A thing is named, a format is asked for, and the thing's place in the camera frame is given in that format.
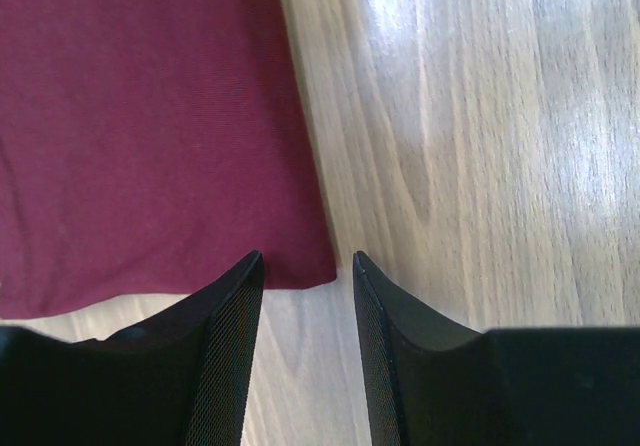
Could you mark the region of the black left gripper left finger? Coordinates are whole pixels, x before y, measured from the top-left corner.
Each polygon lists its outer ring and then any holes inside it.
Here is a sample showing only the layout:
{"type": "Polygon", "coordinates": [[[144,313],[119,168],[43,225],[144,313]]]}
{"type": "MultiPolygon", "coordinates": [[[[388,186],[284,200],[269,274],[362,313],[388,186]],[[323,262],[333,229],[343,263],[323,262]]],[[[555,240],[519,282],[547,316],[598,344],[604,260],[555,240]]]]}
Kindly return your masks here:
{"type": "Polygon", "coordinates": [[[264,261],[106,339],[1,330],[5,445],[237,445],[263,296],[264,261]]]}

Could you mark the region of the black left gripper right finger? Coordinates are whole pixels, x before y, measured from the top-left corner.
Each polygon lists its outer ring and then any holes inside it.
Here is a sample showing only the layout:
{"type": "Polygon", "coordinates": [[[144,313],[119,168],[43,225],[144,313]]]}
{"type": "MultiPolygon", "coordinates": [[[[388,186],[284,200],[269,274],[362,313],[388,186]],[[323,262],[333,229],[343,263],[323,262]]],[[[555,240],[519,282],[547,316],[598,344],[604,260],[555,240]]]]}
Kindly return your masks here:
{"type": "Polygon", "coordinates": [[[635,327],[477,332],[424,304],[363,252],[354,301],[376,445],[635,445],[635,327]]]}

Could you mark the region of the maroon t shirt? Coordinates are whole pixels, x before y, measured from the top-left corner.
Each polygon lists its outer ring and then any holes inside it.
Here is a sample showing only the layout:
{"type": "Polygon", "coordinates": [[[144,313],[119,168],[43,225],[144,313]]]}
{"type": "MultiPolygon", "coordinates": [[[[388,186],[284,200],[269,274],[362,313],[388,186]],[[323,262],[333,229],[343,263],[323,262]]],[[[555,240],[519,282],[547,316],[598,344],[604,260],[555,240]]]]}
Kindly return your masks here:
{"type": "Polygon", "coordinates": [[[1,314],[336,264],[280,0],[1,0],[1,314]]]}

